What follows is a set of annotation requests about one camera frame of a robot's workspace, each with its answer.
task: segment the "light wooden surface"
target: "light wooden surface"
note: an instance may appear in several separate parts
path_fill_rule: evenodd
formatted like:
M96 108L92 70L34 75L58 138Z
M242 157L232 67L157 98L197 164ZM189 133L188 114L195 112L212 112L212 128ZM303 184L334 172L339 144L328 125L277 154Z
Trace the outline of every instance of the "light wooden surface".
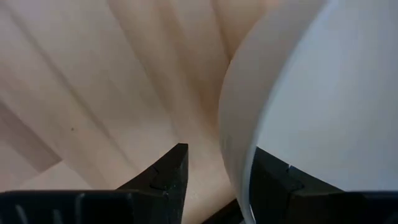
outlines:
M223 77L274 3L0 1L0 190L115 189L187 142L183 222L209 217L234 197Z

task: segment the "white curved object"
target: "white curved object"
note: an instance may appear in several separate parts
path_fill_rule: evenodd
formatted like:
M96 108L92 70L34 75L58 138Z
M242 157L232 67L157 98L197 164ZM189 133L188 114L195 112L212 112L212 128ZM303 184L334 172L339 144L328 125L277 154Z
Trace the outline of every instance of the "white curved object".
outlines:
M287 1L246 37L220 101L224 163L246 222L257 145L343 190L398 189L397 9Z

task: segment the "beige background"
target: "beige background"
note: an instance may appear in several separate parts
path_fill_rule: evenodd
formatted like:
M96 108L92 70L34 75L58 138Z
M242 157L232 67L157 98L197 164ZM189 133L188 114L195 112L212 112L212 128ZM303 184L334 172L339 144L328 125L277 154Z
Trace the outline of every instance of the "beige background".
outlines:
M218 97L276 0L0 0L0 190L115 189L190 145L183 221L233 199Z

